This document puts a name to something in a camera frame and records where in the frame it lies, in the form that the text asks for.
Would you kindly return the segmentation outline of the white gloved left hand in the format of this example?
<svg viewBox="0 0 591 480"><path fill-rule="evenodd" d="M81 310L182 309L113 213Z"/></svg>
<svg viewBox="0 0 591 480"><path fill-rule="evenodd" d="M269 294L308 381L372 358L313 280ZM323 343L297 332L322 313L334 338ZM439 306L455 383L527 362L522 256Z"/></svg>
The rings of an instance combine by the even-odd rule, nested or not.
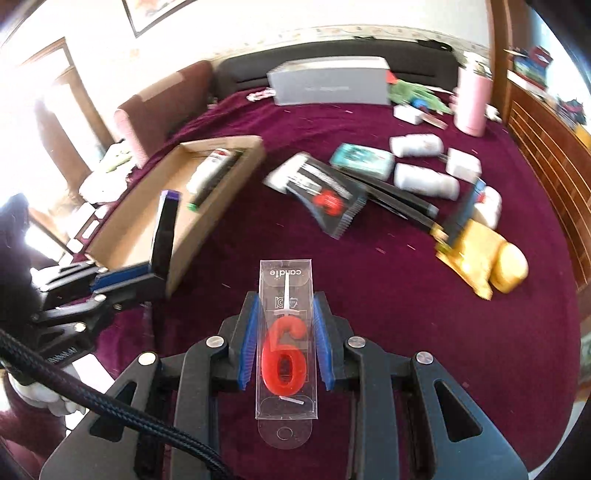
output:
<svg viewBox="0 0 591 480"><path fill-rule="evenodd" d="M87 411L85 407L39 382L24 385L11 373L8 374L8 381L18 397L26 404L37 409L47 410L55 417L65 417L76 412L84 415Z"/></svg>

